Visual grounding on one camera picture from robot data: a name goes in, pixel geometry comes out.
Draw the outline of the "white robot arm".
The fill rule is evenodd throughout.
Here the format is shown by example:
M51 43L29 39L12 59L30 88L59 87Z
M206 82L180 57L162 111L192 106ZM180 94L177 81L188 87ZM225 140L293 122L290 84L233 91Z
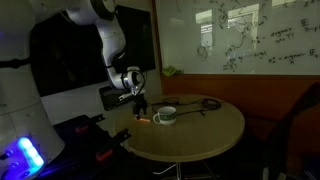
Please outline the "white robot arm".
M77 25L94 24L102 42L102 58L111 84L128 93L119 97L123 101L133 97L132 111L140 119L140 111L146 113L147 102L144 98L145 77L137 66L130 66L124 73L118 73L112 62L125 55L126 38L116 17L115 0L75 0L76 5L66 9L70 20Z

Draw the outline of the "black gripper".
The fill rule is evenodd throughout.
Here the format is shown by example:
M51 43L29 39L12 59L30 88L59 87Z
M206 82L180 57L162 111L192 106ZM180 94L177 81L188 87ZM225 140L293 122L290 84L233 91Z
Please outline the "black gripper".
M133 104L133 111L134 111L134 117L138 119L140 110L143 110L143 114L147 115L147 102L144 98L143 94L137 95L134 97L134 104Z

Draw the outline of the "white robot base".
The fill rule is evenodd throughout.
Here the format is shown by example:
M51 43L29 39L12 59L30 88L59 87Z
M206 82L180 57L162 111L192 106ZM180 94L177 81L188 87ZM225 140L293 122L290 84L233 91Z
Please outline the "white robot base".
M1 180L32 180L64 149L31 70L34 26L64 11L65 0L0 0Z

